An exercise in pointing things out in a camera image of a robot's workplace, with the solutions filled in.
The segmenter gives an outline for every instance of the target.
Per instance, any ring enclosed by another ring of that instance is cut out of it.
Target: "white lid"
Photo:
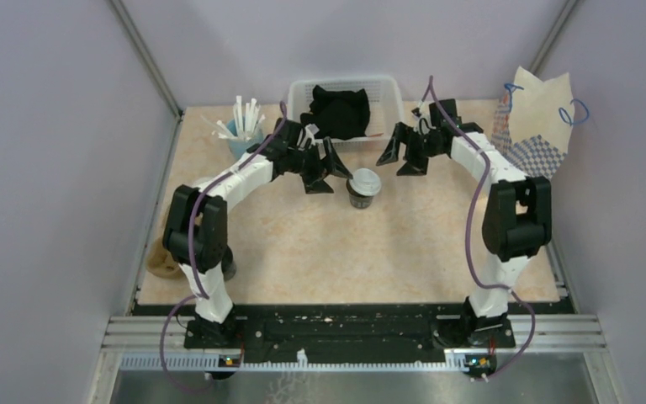
[[[362,196],[375,196],[382,188],[380,177],[373,170],[359,168],[352,174],[350,188]]]

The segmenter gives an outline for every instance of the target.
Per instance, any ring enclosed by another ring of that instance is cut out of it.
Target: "wooden tabletop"
[[[458,102],[464,122],[489,134],[496,100]],[[405,103],[405,110],[414,108]],[[266,105],[267,117],[280,116]],[[226,122],[231,106],[188,108],[167,181],[160,220],[182,183],[213,177],[234,161],[226,141],[211,135],[200,118]],[[270,133],[274,119],[267,120]],[[474,192],[472,177],[445,156],[430,159],[425,177],[397,177],[401,163],[375,167],[379,150],[340,156],[351,172],[373,169],[383,187],[373,204],[357,210],[348,202],[345,181],[329,177],[334,194],[307,195],[300,177],[286,174],[255,190],[229,217],[229,245],[238,268],[226,283],[240,304],[340,304],[461,302],[474,289],[464,258],[464,223]],[[474,262],[484,265],[481,221],[486,199],[474,217]],[[530,301],[558,301],[546,252],[529,263],[516,291]],[[173,304],[191,295],[187,280],[146,273],[138,296],[142,305]]]

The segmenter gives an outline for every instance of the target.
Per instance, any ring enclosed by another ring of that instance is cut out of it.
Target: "gray wall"
[[[592,118],[553,178],[556,240],[629,395],[646,402],[646,2],[584,2],[543,76],[561,72]]]
[[[0,1],[0,403],[85,399],[172,125],[105,1]]]
[[[405,99],[492,98],[564,0],[125,0],[181,105],[272,102],[293,80],[383,73]]]

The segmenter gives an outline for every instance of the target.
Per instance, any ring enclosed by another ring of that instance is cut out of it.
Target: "basket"
[[[402,97],[397,82],[390,76],[335,78],[327,80],[298,80],[289,89],[288,119],[299,122],[300,115],[310,110],[313,88],[318,85],[328,91],[358,91],[365,89],[370,103],[370,123],[366,137],[348,141],[333,139],[338,152],[379,150],[387,146],[394,126],[405,121]]]

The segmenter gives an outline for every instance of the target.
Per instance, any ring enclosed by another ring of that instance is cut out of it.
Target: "checkered bag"
[[[568,155],[572,126],[581,122],[570,118],[577,100],[570,92],[568,73],[543,82],[519,67],[514,83],[504,87],[491,143],[520,170],[550,179]]]

